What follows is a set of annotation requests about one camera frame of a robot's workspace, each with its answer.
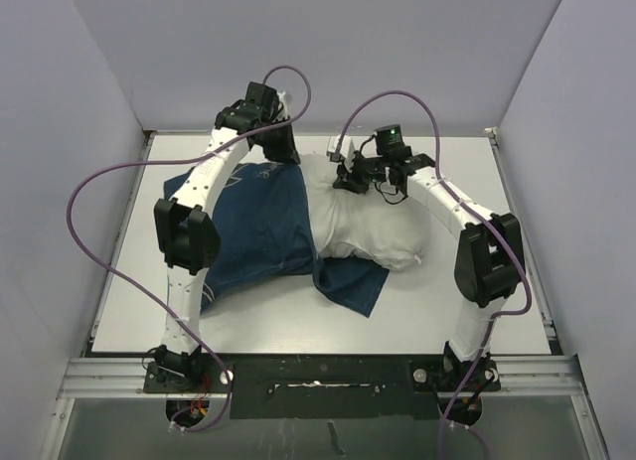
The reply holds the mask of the white pillow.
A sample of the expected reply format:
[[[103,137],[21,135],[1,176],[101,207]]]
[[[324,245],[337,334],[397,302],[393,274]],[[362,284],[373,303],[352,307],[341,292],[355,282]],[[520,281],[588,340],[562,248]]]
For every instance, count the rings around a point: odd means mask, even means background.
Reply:
[[[407,199],[388,204],[377,192],[332,187],[336,166],[318,154],[300,157],[315,248],[322,258],[357,256],[394,271],[421,264],[430,240],[430,214]]]

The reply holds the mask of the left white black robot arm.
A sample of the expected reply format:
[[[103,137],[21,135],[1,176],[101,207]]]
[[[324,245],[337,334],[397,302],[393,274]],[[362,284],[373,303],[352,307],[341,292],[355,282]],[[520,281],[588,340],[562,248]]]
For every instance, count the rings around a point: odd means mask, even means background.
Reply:
[[[205,277],[216,260],[221,238],[211,216],[233,171],[254,145],[274,162],[298,163],[289,123],[290,95],[251,82],[244,98],[215,119],[204,154],[174,195],[154,207],[158,245],[167,265],[167,306],[161,344],[155,352],[159,370],[178,390],[189,391],[203,376],[199,334]]]

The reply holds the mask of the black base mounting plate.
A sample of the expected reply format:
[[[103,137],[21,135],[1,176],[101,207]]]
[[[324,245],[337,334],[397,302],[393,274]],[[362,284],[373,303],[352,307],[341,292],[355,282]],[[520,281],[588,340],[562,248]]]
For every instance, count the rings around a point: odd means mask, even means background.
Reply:
[[[146,367],[143,390],[167,397],[166,413],[188,425],[215,400],[232,419],[435,419],[445,406],[468,422],[481,398],[501,388],[494,360],[476,370],[443,355],[224,355],[222,367],[201,355],[203,376],[177,378]]]

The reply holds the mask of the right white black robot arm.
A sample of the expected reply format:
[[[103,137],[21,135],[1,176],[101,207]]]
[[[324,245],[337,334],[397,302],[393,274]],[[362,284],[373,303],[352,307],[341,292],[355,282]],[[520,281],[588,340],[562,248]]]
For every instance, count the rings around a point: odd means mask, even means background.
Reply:
[[[334,187],[364,194],[387,183],[405,200],[426,208],[457,239],[454,280],[463,300],[442,365],[445,382],[467,388],[478,377],[474,360],[488,352],[492,316],[522,283],[525,273],[521,227],[512,214],[497,215],[474,202],[448,181],[426,154],[403,142],[397,124],[376,130],[368,139],[376,155],[366,157],[349,136],[333,136],[327,156],[337,164]]]

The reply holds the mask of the dark blue embroidered pillowcase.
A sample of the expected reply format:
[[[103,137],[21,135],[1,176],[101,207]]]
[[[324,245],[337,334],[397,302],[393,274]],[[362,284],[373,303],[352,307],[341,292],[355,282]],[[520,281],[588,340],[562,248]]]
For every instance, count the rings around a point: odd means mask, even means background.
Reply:
[[[300,167],[241,163],[212,213],[221,248],[209,269],[201,311],[223,295],[277,276],[309,275],[328,300],[370,317],[389,271],[353,254],[322,255],[314,244]]]

